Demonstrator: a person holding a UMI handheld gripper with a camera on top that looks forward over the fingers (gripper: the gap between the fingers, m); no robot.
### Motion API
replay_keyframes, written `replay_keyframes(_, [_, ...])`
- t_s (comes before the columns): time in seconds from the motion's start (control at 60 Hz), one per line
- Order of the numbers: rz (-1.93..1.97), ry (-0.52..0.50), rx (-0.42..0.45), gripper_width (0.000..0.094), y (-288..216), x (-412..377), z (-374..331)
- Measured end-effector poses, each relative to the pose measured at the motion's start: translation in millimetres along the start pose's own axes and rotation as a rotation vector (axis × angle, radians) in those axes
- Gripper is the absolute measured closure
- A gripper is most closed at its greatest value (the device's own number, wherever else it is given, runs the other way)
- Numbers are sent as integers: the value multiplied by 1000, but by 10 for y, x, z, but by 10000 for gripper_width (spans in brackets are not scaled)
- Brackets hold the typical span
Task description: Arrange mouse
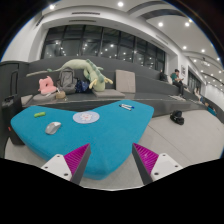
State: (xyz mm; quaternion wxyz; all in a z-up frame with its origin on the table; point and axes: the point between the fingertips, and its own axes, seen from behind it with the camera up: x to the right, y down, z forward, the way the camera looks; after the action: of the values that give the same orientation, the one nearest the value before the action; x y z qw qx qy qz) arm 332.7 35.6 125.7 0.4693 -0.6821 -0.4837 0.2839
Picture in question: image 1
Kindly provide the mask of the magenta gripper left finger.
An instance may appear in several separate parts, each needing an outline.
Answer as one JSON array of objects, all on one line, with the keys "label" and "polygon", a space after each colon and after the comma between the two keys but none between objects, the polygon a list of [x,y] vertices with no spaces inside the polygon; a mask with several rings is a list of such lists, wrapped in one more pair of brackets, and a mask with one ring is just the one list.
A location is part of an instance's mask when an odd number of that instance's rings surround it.
[{"label": "magenta gripper left finger", "polygon": [[90,144],[86,144],[66,155],[56,154],[42,166],[42,169],[79,185],[90,154]]}]

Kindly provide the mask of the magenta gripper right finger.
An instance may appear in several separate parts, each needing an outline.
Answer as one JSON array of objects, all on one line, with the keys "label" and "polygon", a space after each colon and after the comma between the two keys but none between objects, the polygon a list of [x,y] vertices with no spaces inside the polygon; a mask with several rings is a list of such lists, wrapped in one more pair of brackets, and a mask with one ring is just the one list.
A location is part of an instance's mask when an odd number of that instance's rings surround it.
[{"label": "magenta gripper right finger", "polygon": [[157,154],[137,143],[132,144],[132,154],[144,185],[182,169],[168,154]]}]

